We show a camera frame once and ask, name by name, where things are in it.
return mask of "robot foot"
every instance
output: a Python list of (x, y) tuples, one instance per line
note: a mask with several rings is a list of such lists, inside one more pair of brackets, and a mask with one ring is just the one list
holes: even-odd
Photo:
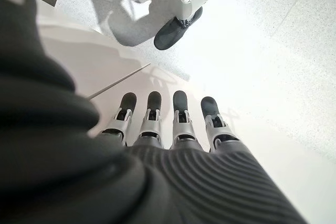
[(179, 41), (187, 29), (202, 15), (202, 7), (198, 9), (190, 20), (169, 20), (155, 35), (154, 45), (158, 50), (167, 50)]

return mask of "black fingertip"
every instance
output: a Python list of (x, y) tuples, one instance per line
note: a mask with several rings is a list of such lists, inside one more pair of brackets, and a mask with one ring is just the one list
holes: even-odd
[(153, 91), (148, 96), (147, 109), (152, 111), (161, 110), (161, 95), (157, 91)]
[(123, 110), (130, 109), (132, 113), (134, 113), (136, 104), (137, 104), (137, 96), (134, 93), (129, 92), (122, 97), (120, 108), (122, 108)]
[(185, 111), (188, 110), (188, 100), (187, 95), (182, 90), (178, 90), (173, 95), (173, 106), (174, 111)]
[(217, 103), (212, 97), (203, 98), (201, 100), (201, 108), (204, 118), (206, 118), (207, 115), (219, 114)]

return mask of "dark fabric sleeve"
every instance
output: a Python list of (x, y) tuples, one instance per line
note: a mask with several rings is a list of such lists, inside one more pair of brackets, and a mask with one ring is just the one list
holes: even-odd
[(148, 190), (162, 176), (117, 136), (87, 136), (99, 114), (45, 55), (35, 19), (35, 0), (0, 0), (0, 223), (134, 223), (158, 197), (146, 223), (164, 223), (169, 193)]

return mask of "gray speckled tile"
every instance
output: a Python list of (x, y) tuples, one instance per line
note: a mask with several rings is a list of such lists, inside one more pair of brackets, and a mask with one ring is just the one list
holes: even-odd
[(336, 77), (336, 0), (298, 0), (274, 39)]
[(298, 0), (274, 40), (296, 61), (287, 69), (300, 115), (293, 124), (298, 140), (336, 160), (336, 1)]

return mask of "white floor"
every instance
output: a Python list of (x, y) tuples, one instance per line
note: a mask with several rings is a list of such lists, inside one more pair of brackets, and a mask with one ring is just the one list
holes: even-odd
[(335, 0), (209, 0), (166, 51), (153, 46), (172, 17), (165, 0), (57, 0), (56, 8), (336, 162)]

